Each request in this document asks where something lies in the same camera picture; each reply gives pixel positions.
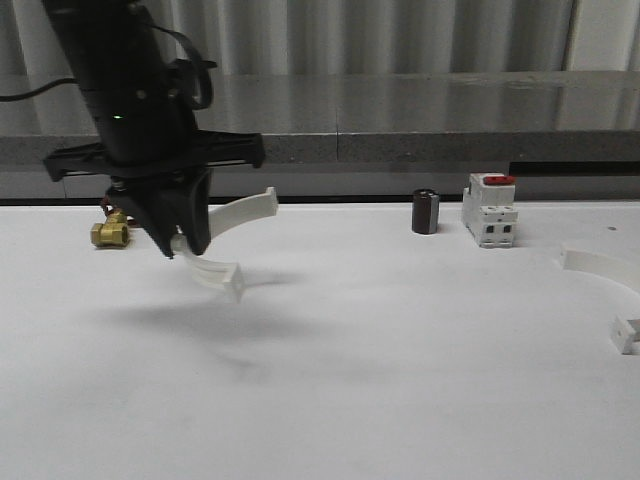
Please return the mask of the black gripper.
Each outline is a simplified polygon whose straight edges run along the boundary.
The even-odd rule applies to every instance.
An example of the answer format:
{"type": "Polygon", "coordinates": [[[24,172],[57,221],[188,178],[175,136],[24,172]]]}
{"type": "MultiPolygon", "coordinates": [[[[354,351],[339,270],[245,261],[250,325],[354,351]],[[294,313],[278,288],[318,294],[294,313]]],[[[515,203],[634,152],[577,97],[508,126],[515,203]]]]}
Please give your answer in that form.
{"type": "MultiPolygon", "coordinates": [[[[264,159],[265,148],[259,133],[199,130],[178,151],[154,154],[140,161],[117,161],[103,144],[90,143],[55,150],[44,159],[44,166],[54,182],[67,176],[85,175],[107,175],[128,180],[195,167],[250,164],[259,168],[264,159]]],[[[209,169],[192,169],[185,172],[175,186],[179,226],[191,251],[197,256],[202,255],[211,242],[208,215],[210,182],[209,169]]],[[[176,223],[158,191],[110,187],[107,197],[113,206],[131,216],[146,231],[164,256],[174,257],[171,239],[177,233],[176,223]]]]}

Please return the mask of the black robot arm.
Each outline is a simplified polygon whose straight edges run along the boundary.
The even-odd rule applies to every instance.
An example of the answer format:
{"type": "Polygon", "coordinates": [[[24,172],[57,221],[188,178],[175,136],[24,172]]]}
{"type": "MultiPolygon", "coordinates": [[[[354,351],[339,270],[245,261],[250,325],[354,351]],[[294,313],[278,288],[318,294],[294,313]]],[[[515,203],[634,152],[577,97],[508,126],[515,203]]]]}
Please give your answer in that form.
{"type": "Polygon", "coordinates": [[[79,85],[100,140],[51,153],[58,182],[72,175],[111,179],[106,194],[134,217],[167,257],[183,234],[191,252],[211,241],[208,198],[216,166],[261,166],[258,133],[202,130],[195,111],[213,100],[209,75],[189,39],[174,33],[186,56],[163,61],[158,25],[137,1],[46,1],[46,14],[79,85]]]}

